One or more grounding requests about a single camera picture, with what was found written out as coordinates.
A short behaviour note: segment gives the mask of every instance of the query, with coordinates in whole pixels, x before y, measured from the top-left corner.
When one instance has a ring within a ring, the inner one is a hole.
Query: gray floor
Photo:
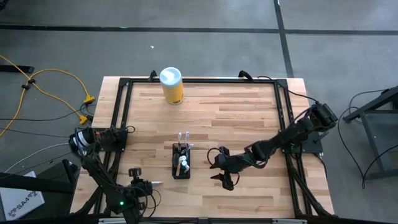
[[[398,2],[280,0],[286,29],[397,30]],[[119,0],[10,1],[0,21],[29,24],[135,27],[277,28],[272,0]],[[361,91],[398,83],[398,36],[288,35],[294,75],[304,78],[307,91],[342,113],[349,99]],[[185,76],[235,77],[240,70],[252,75],[286,77],[278,34],[204,34],[142,32],[48,32],[0,30],[0,54],[36,70],[60,68],[77,74],[92,95],[98,96],[105,75],[148,75],[174,66]],[[23,75],[2,73],[0,117],[14,115]],[[63,97],[75,108],[84,92],[68,76],[47,73],[39,85]],[[361,105],[377,94],[358,97]],[[69,109],[35,89],[29,90],[20,118],[53,118]],[[17,121],[12,129],[68,136],[78,125],[75,116],[49,123]],[[363,128],[342,124],[341,131],[360,166],[373,159]],[[0,138],[0,170],[52,144],[65,142],[43,136],[7,132]],[[396,222],[398,178],[375,180],[361,190],[361,177],[334,129],[322,140],[328,183],[337,215]],[[47,151],[25,167],[68,152]],[[47,165],[36,167],[40,172]],[[11,172],[18,172],[18,166]]]

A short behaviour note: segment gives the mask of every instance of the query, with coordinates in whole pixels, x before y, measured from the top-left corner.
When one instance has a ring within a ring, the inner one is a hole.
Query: small bottle
[[[180,104],[184,99],[181,72],[169,67],[163,69],[159,76],[166,101],[172,105]]]

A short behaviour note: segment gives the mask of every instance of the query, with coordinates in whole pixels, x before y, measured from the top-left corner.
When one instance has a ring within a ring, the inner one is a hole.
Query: white lid
[[[167,87],[176,87],[181,82],[181,72],[173,67],[165,68],[160,72],[160,82]]]

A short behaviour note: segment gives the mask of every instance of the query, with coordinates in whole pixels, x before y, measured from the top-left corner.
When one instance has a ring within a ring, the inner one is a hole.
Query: pen holder
[[[189,179],[191,177],[191,155],[190,150],[186,153],[182,153],[187,148],[186,144],[181,144],[180,149],[178,148],[178,143],[173,144],[172,150],[172,176],[174,179]],[[179,162],[181,156],[185,156],[187,159],[185,160],[190,167],[188,171],[182,165],[182,162]]]

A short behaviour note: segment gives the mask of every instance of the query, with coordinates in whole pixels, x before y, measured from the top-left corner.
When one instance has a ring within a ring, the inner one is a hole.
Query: wooden tabletop
[[[97,99],[94,128],[110,126],[119,78],[104,77]],[[305,94],[301,78],[287,81],[290,90]],[[243,153],[244,146],[277,134],[279,119],[273,85],[184,83],[184,94],[182,104],[170,105],[165,101],[159,83],[134,84],[127,125],[133,125],[136,132],[128,137],[117,182],[129,184],[131,177],[127,171],[133,167],[142,168],[143,179],[163,181],[163,185],[155,188],[161,193],[162,201],[154,217],[294,217],[285,158],[280,150],[265,168],[250,167],[242,171],[233,191],[223,189],[219,180],[210,179],[220,170],[210,170],[206,159],[207,150],[211,147],[225,146],[231,154],[239,154]],[[295,116],[308,107],[307,99],[295,95],[290,97]],[[186,131],[191,135],[189,143],[194,143],[191,178],[174,180],[171,174],[172,144],[177,142],[178,132]],[[211,159],[215,156],[216,152],[210,154]],[[304,154],[302,158],[309,189],[326,210],[333,213],[321,162],[312,154]],[[87,171],[82,169],[71,212],[83,206],[96,186]],[[297,192],[304,212],[302,192]],[[154,197],[159,201],[156,192]]]

